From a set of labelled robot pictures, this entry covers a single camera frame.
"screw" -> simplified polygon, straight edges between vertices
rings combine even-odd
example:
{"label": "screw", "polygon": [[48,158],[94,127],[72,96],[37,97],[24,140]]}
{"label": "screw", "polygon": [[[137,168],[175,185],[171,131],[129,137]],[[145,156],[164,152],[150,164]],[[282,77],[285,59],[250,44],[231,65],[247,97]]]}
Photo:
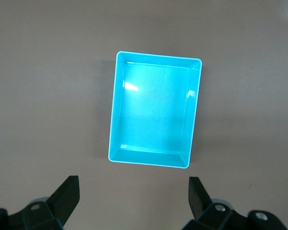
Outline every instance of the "screw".
{"label": "screw", "polygon": [[226,208],[223,205],[216,205],[216,210],[218,210],[219,212],[225,212]]}
{"label": "screw", "polygon": [[268,217],[262,212],[256,212],[256,217],[261,220],[268,220]]}
{"label": "screw", "polygon": [[31,207],[31,210],[33,211],[33,210],[37,210],[37,209],[39,209],[39,207],[40,207],[40,205],[33,205],[32,207]]}

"gray table surface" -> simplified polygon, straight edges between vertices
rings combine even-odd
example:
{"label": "gray table surface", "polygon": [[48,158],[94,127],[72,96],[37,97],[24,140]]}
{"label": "gray table surface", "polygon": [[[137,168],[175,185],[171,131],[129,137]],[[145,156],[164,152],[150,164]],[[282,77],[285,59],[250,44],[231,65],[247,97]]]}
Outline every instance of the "gray table surface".
{"label": "gray table surface", "polygon": [[[120,50],[203,61],[188,169],[108,160]],[[189,176],[288,227],[288,0],[1,0],[0,207],[69,175],[66,230],[181,229]]]}

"black bracket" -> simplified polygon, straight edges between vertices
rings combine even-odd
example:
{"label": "black bracket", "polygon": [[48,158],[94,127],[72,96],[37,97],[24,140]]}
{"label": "black bracket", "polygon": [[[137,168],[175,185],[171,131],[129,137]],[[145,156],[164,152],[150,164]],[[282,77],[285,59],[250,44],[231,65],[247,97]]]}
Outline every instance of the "black bracket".
{"label": "black bracket", "polygon": [[189,179],[189,204],[194,219],[183,230],[287,230],[272,213],[254,210],[244,217],[214,203],[198,177]]}
{"label": "black bracket", "polygon": [[79,199],[79,178],[69,176],[46,202],[33,202],[10,216],[0,208],[0,230],[62,230]]}

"rectangular container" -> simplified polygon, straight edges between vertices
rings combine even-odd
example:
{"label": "rectangular container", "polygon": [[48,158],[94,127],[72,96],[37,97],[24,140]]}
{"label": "rectangular container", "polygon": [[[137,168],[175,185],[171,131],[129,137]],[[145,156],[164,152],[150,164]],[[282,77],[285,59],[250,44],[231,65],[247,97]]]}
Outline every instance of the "rectangular container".
{"label": "rectangular container", "polygon": [[119,52],[109,160],[187,168],[201,69],[197,58]]}

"blue plastic bin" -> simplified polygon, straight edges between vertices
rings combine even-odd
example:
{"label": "blue plastic bin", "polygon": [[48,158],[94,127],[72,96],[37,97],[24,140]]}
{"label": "blue plastic bin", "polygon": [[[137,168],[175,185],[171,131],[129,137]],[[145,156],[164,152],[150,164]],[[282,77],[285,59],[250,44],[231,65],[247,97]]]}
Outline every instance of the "blue plastic bin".
{"label": "blue plastic bin", "polygon": [[109,160],[187,168],[201,69],[197,58],[119,52]]}

